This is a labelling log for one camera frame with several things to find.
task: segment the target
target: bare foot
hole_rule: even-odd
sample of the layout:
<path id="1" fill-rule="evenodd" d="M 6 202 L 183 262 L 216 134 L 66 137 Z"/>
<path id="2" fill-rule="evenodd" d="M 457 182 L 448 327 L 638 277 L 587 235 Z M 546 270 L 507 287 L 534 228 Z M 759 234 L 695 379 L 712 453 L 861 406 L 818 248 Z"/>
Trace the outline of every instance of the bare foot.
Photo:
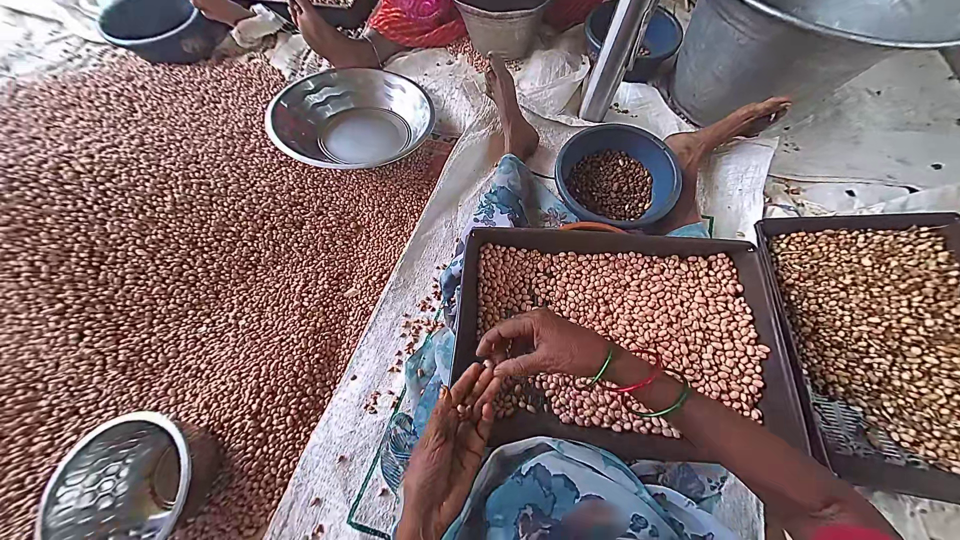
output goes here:
<path id="1" fill-rule="evenodd" d="M 303 33 L 303 40 L 334 67 L 380 67 L 373 45 L 365 39 L 350 39 L 330 26 L 310 0 L 290 0 L 290 14 Z"/>
<path id="2" fill-rule="evenodd" d="M 527 160 L 537 151 L 540 144 L 540 135 L 527 122 L 516 102 L 516 87 L 514 76 L 507 65 L 496 54 L 490 55 L 490 66 L 484 74 L 487 80 L 487 93 L 496 104 L 496 111 L 500 115 L 500 126 L 503 128 L 503 153 L 513 154 L 521 161 Z"/>
<path id="3" fill-rule="evenodd" d="M 200 10 L 204 17 L 236 26 L 243 19 L 253 16 L 253 12 L 230 0 L 190 0 L 194 8 Z"/>
<path id="4" fill-rule="evenodd" d="M 674 229 L 700 221 L 697 208 L 697 175 L 700 163 L 718 146 L 736 136 L 753 136 L 776 122 L 790 109 L 790 98 L 772 97 L 762 103 L 751 103 L 737 109 L 722 120 L 692 133 L 673 134 L 663 142 L 677 155 L 683 171 L 683 188 L 677 205 L 654 224 L 653 232 L 666 234 Z"/>

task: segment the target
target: red bangle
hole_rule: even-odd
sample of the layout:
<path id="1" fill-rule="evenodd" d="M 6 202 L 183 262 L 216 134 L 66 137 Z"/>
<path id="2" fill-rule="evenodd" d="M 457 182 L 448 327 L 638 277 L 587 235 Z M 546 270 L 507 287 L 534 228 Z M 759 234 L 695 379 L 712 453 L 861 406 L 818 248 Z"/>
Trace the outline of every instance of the red bangle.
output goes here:
<path id="1" fill-rule="evenodd" d="M 657 378 L 657 375 L 660 374 L 660 369 L 663 368 L 663 357 L 660 356 L 659 353 L 657 353 L 656 351 L 648 351 L 648 350 L 646 350 L 646 349 L 640 349 L 639 351 L 636 351 L 636 352 L 637 352 L 637 353 L 646 353 L 647 355 L 650 355 L 650 356 L 652 356 L 653 358 L 656 359 L 656 361 L 654 362 L 654 372 L 653 372 L 652 374 L 650 374 L 650 377 L 648 377 L 648 378 L 646 378 L 646 379 L 644 379 L 644 380 L 641 380 L 641 381 L 638 382 L 637 384 L 631 384 L 630 386 L 621 386 L 621 387 L 619 387 L 619 388 L 607 388 L 608 390 L 610 390 L 611 392 L 622 392 L 622 393 L 624 393 L 624 394 L 626 394 L 626 393 L 628 393 L 628 392 L 633 392 L 634 390 L 637 390 L 638 388 L 642 388 L 642 387 L 646 386 L 647 384 L 650 384 L 651 382 L 654 381 L 654 379 Z"/>

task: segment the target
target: blue bowl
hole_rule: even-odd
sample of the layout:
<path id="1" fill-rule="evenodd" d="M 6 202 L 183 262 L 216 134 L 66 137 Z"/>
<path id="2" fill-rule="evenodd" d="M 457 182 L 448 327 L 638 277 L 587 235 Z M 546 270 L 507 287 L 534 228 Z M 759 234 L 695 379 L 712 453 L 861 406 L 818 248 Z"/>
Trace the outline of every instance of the blue bowl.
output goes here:
<path id="1" fill-rule="evenodd" d="M 164 63 L 206 60 L 229 32 L 190 0 L 116 0 L 100 13 L 97 29 L 143 60 Z"/>
<path id="2" fill-rule="evenodd" d="M 610 29 L 614 10 L 616 10 L 616 2 L 604 2 L 593 8 L 587 16 L 587 23 L 584 25 L 584 31 L 587 33 L 587 53 L 594 63 L 600 56 L 600 48 L 603 47 L 603 40 Z M 684 27 L 680 26 L 677 17 L 662 6 L 657 6 L 653 17 L 650 18 L 650 25 L 647 26 L 647 33 L 643 37 L 643 46 L 650 50 L 650 55 L 636 57 L 634 68 L 623 76 L 623 80 L 628 83 L 646 83 L 657 74 L 657 69 L 663 61 L 677 52 L 683 40 Z"/>
<path id="3" fill-rule="evenodd" d="M 567 190 L 566 179 L 570 177 L 573 166 L 586 156 L 604 150 L 626 152 L 650 171 L 653 197 L 650 208 L 639 219 L 617 221 L 595 214 L 585 209 Z M 650 132 L 627 124 L 600 124 L 571 137 L 557 155 L 554 178 L 564 203 L 581 220 L 606 223 L 624 230 L 640 229 L 661 219 L 677 204 L 683 187 L 680 162 L 673 151 Z"/>

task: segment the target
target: plastic tray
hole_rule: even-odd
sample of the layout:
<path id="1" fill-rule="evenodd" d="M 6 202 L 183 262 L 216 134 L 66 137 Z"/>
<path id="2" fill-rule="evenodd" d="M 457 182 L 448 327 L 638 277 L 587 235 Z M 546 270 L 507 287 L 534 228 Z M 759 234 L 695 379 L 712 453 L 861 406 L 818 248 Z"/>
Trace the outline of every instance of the plastic tray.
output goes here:
<path id="1" fill-rule="evenodd" d="M 768 285 L 777 301 L 777 315 L 786 342 L 786 352 L 794 368 L 804 416 L 809 420 L 809 437 L 814 448 L 822 447 L 826 456 L 815 457 L 829 466 L 840 478 L 857 485 L 960 503 L 960 475 L 936 469 L 921 457 L 911 454 L 884 432 L 875 447 L 864 435 L 863 415 L 846 403 L 818 394 L 803 374 L 785 303 L 774 274 L 773 259 L 768 249 L 770 239 L 780 234 L 814 233 L 826 229 L 894 230 L 913 226 L 943 227 L 950 250 L 960 253 L 960 214 L 952 212 L 906 213 L 833 217 L 797 217 L 763 219 L 756 222 L 756 242 L 762 256 Z"/>
<path id="2" fill-rule="evenodd" d="M 743 296 L 756 319 L 758 341 L 770 347 L 763 379 L 766 388 L 758 407 L 763 411 L 764 425 L 793 447 L 811 454 L 810 441 L 797 396 L 797 384 L 787 361 L 780 326 L 774 318 L 774 297 L 763 276 L 763 266 L 753 244 L 735 240 L 672 238 L 636 234 L 557 231 L 546 229 L 474 229 L 467 241 L 461 289 L 460 313 L 457 318 L 457 340 L 453 359 L 453 379 L 474 361 L 476 351 L 477 261 L 480 246 L 485 243 L 536 249 L 541 253 L 574 252 L 578 254 L 637 252 L 667 257 L 677 255 L 708 256 L 727 254 L 736 266 Z M 633 432 L 617 433 L 599 428 L 580 428 L 560 422 L 553 414 L 519 412 L 513 418 L 494 424 L 491 444 L 514 442 L 537 435 L 583 441 L 609 450 L 625 461 L 658 459 L 662 461 L 716 461 L 708 452 L 685 439 Z"/>

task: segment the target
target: hand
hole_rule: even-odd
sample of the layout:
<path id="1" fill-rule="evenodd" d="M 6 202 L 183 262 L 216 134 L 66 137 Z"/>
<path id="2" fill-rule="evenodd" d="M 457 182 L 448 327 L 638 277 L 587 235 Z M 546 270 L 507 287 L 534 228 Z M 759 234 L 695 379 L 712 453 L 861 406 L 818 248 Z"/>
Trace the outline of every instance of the hand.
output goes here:
<path id="1" fill-rule="evenodd" d="M 599 333 L 540 308 L 501 321 L 490 329 L 480 339 L 477 355 L 492 360 L 496 365 L 494 373 L 501 378 L 540 372 L 593 377 L 603 367 L 610 347 L 613 360 L 626 355 L 626 351 Z M 532 352 L 507 358 L 508 348 L 514 355 Z"/>
<path id="2" fill-rule="evenodd" d="M 478 363 L 453 388 L 441 388 L 403 477 L 398 540 L 439 540 L 460 514 L 490 438 L 499 390 L 493 369 Z"/>
<path id="3" fill-rule="evenodd" d="M 293 23 L 300 29 L 306 44 L 317 54 L 329 49 L 329 47 L 324 47 L 326 43 L 324 32 L 330 28 L 330 25 L 314 9 L 310 0 L 288 0 L 288 4 L 290 6 L 290 16 L 294 19 Z"/>

